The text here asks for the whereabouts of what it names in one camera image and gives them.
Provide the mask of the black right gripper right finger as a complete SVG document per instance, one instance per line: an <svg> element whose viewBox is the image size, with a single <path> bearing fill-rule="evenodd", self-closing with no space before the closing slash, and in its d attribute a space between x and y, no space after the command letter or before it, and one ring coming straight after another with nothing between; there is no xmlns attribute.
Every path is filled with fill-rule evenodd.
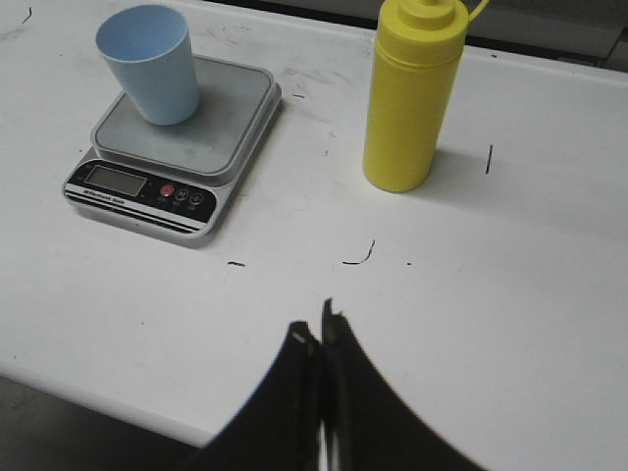
<svg viewBox="0 0 628 471"><path fill-rule="evenodd" d="M322 313L322 411L330 470L477 470L396 394L347 319Z"/></svg>

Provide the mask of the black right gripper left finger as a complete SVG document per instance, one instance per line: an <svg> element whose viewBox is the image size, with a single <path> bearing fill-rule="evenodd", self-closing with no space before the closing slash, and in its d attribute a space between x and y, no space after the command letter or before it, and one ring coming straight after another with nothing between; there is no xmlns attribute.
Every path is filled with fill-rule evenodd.
<svg viewBox="0 0 628 471"><path fill-rule="evenodd" d="M303 321L289 324L270 369L235 417L181 470L317 470L321 345Z"/></svg>

